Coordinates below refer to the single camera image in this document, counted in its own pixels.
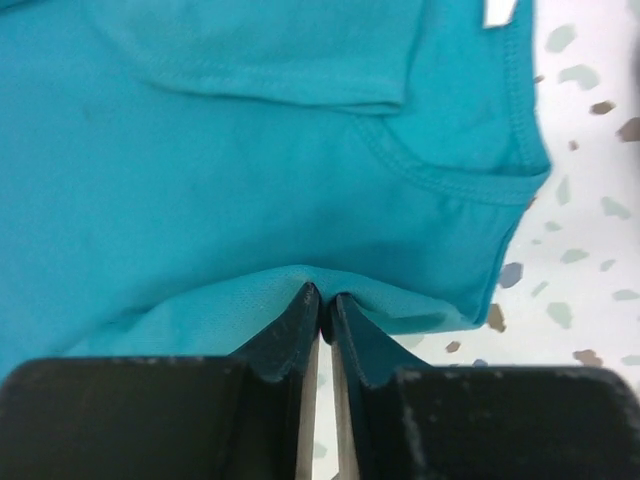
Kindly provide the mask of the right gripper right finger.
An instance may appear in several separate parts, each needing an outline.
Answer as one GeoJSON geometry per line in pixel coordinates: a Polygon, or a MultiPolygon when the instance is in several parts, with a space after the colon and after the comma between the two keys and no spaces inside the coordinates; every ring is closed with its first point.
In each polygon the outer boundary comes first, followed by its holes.
{"type": "Polygon", "coordinates": [[[639,403],[612,371],[434,366],[346,294],[330,322],[342,479],[639,475],[639,403]]]}

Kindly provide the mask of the teal t shirt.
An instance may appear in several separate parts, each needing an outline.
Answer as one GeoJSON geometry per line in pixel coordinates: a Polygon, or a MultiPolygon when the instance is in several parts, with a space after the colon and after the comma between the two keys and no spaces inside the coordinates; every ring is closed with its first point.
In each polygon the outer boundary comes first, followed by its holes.
{"type": "Polygon", "coordinates": [[[5,1],[1,370],[228,353],[305,283],[483,324],[550,172],[535,5],[5,1]]]}

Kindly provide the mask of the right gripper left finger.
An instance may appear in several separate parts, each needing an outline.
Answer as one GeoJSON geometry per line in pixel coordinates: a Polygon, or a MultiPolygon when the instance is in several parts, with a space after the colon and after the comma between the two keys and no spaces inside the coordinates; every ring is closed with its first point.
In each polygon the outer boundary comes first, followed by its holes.
{"type": "Polygon", "coordinates": [[[308,479],[321,297],[227,356],[47,358],[1,387],[5,479],[308,479]]]}

